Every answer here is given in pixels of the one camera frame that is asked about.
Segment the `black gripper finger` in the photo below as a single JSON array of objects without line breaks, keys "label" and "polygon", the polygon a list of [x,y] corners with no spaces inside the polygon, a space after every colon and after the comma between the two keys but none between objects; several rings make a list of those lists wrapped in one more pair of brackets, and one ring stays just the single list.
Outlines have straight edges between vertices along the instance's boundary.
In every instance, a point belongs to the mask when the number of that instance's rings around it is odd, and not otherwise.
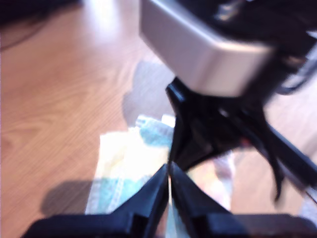
[{"label": "black gripper finger", "polygon": [[175,113],[169,161],[184,171],[238,147],[250,146],[230,113],[238,98],[206,96],[190,90],[178,77],[165,89]]},{"label": "black gripper finger", "polygon": [[119,206],[112,238],[153,238],[168,202],[168,166],[160,169],[135,193]]},{"label": "black gripper finger", "polygon": [[208,215],[230,214],[204,193],[175,162],[170,163],[171,192],[181,221],[192,238],[228,238],[224,221],[214,226]]}]

